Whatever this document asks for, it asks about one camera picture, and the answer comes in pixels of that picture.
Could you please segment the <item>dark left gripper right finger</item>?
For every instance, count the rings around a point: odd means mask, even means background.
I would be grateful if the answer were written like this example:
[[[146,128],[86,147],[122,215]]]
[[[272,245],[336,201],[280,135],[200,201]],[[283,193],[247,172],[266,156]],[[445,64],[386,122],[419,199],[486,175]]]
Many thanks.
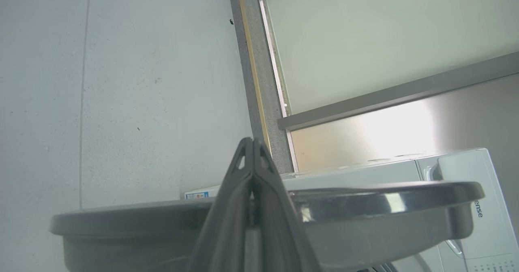
[[[263,272],[320,272],[290,196],[260,140],[253,141],[253,194],[258,203]]]

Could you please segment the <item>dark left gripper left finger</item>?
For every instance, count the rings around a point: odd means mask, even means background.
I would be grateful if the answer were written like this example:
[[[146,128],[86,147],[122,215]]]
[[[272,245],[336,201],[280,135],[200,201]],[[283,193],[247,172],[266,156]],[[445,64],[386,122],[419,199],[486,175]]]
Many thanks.
[[[188,272],[243,272],[253,140],[241,139],[195,244]]]

